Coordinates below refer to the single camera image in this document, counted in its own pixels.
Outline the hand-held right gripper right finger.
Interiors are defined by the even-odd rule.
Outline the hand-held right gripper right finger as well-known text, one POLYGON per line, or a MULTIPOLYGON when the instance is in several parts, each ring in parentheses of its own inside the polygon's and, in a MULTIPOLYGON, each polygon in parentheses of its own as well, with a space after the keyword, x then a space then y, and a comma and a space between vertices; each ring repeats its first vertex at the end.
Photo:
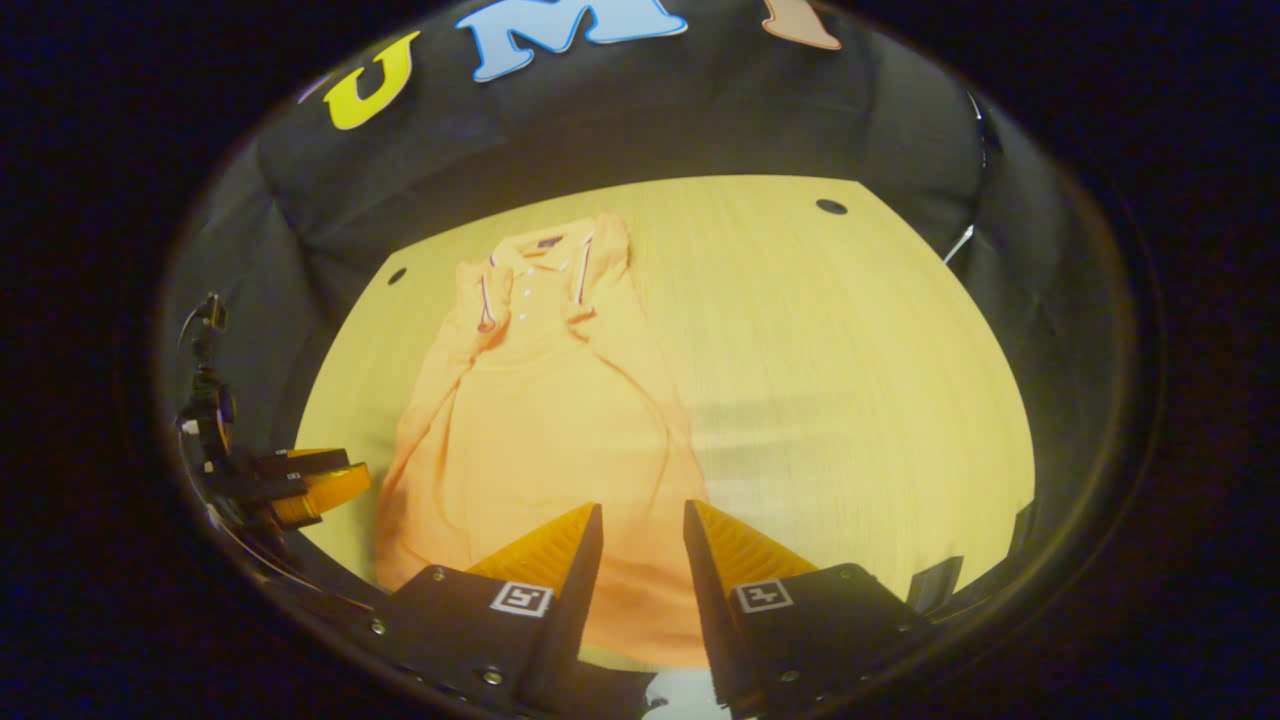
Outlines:
POLYGON ((717 702, 735 719, 832 719, 936 637, 868 570, 818 568, 708 502, 684 542, 717 702))

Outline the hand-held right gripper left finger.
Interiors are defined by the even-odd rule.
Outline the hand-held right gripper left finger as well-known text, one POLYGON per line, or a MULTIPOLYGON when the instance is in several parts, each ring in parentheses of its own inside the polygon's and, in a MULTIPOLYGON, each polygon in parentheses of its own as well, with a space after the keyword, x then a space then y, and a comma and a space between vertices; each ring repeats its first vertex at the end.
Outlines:
POLYGON ((365 647, 451 711, 556 716, 602 551, 602 507, 585 503, 467 570, 428 566, 365 614, 365 647))

